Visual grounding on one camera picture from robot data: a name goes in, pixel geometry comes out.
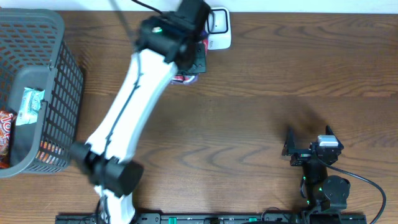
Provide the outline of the purple red noodle packet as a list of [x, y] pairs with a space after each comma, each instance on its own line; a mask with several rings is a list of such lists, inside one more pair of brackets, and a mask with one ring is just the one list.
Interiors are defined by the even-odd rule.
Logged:
[[[203, 30], [201, 32], [201, 39], [199, 42], [203, 42], [206, 45], [206, 54], [208, 52], [208, 33], [206, 30]], [[195, 83], [198, 79], [198, 75], [195, 76], [188, 76], [188, 75], [183, 75], [184, 70], [179, 70], [176, 76], [173, 77], [171, 80], [171, 84], [173, 85], [191, 85], [192, 83]]]

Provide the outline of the teal white snack packet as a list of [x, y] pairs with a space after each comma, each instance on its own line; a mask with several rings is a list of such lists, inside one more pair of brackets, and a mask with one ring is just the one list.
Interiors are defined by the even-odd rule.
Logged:
[[41, 109], [41, 101], [44, 99], [44, 95], [44, 90], [24, 88], [21, 105], [17, 114], [16, 126], [37, 122]]

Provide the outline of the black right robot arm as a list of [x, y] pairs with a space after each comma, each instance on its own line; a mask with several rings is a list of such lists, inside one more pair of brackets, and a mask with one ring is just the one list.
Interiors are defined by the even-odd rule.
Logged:
[[310, 208], [316, 207], [320, 212], [340, 212], [347, 208], [350, 182], [327, 172], [343, 149], [329, 126], [325, 128], [325, 134], [301, 149], [295, 145], [293, 129], [287, 131], [282, 155], [290, 157], [291, 166], [303, 169], [301, 194], [308, 200]]

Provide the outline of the white barcode scanner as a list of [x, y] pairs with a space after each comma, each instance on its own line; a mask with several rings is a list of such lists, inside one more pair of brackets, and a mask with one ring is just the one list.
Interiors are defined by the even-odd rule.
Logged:
[[225, 7], [212, 7], [205, 31], [208, 34], [208, 50], [223, 50], [231, 46], [231, 19]]

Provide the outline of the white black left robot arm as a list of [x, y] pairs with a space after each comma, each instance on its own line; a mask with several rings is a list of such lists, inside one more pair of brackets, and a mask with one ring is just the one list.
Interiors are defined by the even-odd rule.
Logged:
[[142, 21], [126, 77], [104, 120], [85, 142], [71, 145], [71, 158], [99, 195], [96, 223], [132, 222], [132, 193], [144, 171], [132, 159], [141, 132], [173, 77], [192, 67], [208, 17], [166, 12]]

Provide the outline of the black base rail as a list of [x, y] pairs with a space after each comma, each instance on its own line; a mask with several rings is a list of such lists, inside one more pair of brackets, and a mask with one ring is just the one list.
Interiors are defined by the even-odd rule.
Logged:
[[268, 212], [264, 215], [161, 215], [142, 213], [132, 220], [136, 224], [240, 224], [240, 223], [275, 223], [275, 224], [366, 224], [364, 215], [312, 214], [302, 218], [296, 214]]

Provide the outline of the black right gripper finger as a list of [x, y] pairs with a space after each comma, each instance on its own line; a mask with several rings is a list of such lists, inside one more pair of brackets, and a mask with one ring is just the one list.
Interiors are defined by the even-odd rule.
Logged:
[[[333, 132], [332, 128], [329, 125], [326, 125], [325, 128], [325, 133], [326, 135], [335, 135], [335, 133]], [[344, 149], [344, 145], [341, 143], [341, 141], [337, 138], [339, 145], [338, 145], [338, 149], [339, 150], [343, 150]]]
[[291, 156], [295, 153], [294, 132], [292, 128], [288, 128], [285, 143], [282, 149], [283, 156]]

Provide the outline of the red orange snack bag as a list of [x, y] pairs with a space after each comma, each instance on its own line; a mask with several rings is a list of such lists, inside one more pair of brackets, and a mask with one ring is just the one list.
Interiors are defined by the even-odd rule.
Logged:
[[14, 120], [15, 117], [12, 113], [1, 111], [1, 169], [9, 168], [9, 147]]

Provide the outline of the dark grey plastic basket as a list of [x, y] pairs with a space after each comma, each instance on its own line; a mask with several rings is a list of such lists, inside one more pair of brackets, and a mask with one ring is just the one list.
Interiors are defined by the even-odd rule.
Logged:
[[12, 125], [10, 166], [1, 177], [54, 174], [70, 162], [84, 74], [63, 39], [65, 24], [46, 9], [1, 9], [1, 109], [19, 114], [24, 90], [43, 91], [37, 121]]

